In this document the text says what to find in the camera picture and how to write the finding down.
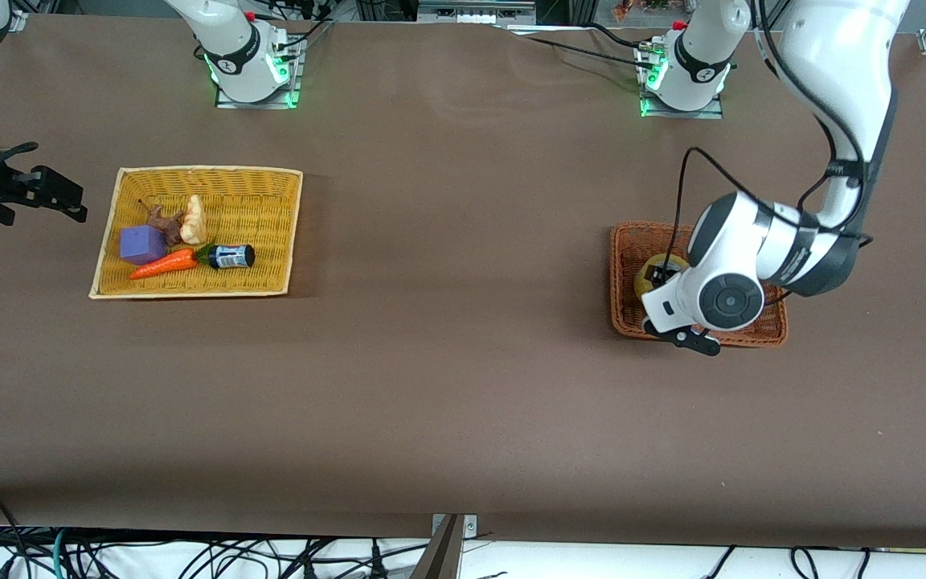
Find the beige ginger root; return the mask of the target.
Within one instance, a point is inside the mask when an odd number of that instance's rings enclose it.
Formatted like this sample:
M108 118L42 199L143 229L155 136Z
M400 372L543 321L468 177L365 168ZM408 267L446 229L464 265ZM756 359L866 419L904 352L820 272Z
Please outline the beige ginger root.
M179 228L181 242L188 245L202 245L206 242L205 209L199 195L187 199Z

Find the metal table edge bracket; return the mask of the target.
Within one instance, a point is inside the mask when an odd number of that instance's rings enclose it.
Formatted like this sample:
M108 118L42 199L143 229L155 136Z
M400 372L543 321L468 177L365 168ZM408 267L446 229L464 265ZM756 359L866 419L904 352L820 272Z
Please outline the metal table edge bracket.
M442 520L445 519L445 517L448 517L448 514L444 514L444 513L434 514L434 516L432 517L432 524L431 524L431 536L434 536L437 533L438 528L440 527L440 524L442 523ZM469 540L469 539L477 538L478 515L477 514L463 514L461 515L461 519L462 519L464 539Z

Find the brown angled strut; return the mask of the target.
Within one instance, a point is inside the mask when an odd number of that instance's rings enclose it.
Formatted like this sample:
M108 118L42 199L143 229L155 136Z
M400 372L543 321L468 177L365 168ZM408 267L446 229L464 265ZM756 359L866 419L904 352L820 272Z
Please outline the brown angled strut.
M437 518L431 540L408 579L459 579L459 567L469 524L466 515Z

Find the small bottle with blue label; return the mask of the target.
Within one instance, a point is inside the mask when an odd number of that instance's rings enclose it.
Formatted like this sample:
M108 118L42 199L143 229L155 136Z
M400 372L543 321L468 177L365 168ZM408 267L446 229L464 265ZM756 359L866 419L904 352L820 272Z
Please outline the small bottle with blue label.
M207 264L217 270L251 268L255 260L255 249L250 244L214 244L206 255Z

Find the purple cube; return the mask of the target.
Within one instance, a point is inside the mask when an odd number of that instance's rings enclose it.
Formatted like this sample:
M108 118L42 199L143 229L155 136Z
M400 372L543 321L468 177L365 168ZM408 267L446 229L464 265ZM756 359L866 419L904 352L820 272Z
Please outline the purple cube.
M119 231L119 259L135 266L143 266L162 259L169 252L166 236L158 228L133 226Z

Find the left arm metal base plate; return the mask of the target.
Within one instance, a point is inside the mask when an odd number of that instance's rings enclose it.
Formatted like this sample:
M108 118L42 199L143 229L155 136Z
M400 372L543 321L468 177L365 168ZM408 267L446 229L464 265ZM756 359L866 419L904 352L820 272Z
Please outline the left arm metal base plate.
M642 41L633 49L636 63L645 67L638 73L641 117L720 120L723 106L719 94L730 61L713 65L684 61L680 49L672 48L664 37Z

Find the grey equipment box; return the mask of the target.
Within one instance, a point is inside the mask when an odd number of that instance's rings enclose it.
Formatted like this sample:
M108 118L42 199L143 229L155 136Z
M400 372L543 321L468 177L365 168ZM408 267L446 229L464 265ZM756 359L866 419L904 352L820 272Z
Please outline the grey equipment box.
M418 0L418 23L488 23L535 26L534 0Z

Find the orange background object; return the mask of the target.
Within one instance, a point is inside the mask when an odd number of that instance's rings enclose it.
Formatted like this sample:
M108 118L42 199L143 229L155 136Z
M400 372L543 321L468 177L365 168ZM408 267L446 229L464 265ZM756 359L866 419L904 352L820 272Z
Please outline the orange background object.
M615 0L611 14L615 23L629 23L638 26L646 18L664 16L672 7L673 0Z

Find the brown wicker basket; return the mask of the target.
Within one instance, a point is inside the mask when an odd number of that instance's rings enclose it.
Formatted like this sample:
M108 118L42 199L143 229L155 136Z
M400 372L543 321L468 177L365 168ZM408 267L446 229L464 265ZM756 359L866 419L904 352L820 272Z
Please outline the brown wicker basket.
M646 319L641 300L633 290L640 268L654 254L665 253L673 235L672 224L659 221L622 221L613 228L609 241L610 311L614 330L632 339L657 342L643 331ZM709 332L724 346L767 348L785 344L789 323L779 287L764 283L767 307L751 325L734 332Z

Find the yellow wicker basket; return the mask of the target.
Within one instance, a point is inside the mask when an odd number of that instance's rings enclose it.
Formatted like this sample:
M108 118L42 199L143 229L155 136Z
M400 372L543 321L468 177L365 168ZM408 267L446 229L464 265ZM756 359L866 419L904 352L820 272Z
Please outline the yellow wicker basket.
M287 294L293 271L304 175L297 170L246 166L121 168L93 275L92 300L223 299ZM206 242L250 244L256 261L246 269L207 265L132 280L135 266L119 257L122 228L141 226L150 209L164 216L184 210L197 195Z

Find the orange toy carrot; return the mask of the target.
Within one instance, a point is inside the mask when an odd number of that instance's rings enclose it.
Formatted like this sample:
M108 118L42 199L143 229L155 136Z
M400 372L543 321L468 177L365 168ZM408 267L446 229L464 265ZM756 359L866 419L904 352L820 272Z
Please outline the orange toy carrot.
M205 244L201 247L185 247L176 250L176 252L168 253L162 259L151 261L151 263L136 268L129 275L129 280L141 280L170 272L194 269L207 263L210 251L214 247L213 244Z

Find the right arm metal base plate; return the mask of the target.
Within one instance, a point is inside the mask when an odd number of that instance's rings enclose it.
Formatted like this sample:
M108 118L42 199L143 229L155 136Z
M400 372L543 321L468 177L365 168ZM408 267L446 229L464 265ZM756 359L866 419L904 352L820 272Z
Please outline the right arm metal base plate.
M257 109L257 110L293 110L301 98L302 80L304 80L306 49L308 43L302 41L291 48L281 49L275 55L265 56L268 76L265 80L272 85L273 91L256 101L239 101L229 96L215 82L215 106L217 109Z

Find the clear yellowish tape roll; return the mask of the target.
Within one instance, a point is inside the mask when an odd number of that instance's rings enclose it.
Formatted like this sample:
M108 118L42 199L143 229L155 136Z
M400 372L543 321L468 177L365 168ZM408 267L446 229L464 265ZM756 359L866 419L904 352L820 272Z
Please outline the clear yellowish tape roll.
M639 300L643 299L644 294L653 292L655 290L655 289L651 289L648 283L648 261L653 260L653 259L675 259L676 261L678 261L678 273L681 273L684 270L690 268L690 264L688 264L687 261L685 261L683 257L680 257L678 254L668 254L668 253L654 254L653 257L651 257L649 260L647 260L643 264L638 274L636 275L635 279L633 279L633 290L635 290L636 297Z

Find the brown dried root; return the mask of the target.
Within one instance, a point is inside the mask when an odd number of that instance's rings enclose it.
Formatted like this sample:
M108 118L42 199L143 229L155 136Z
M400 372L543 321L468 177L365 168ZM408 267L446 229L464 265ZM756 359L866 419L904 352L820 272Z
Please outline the brown dried root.
M173 214L166 214L164 207L159 204L148 205L143 201L138 201L140 206L148 212L145 221L147 226L164 234L166 246L173 247L183 242L181 230L183 226L184 211L177 211Z

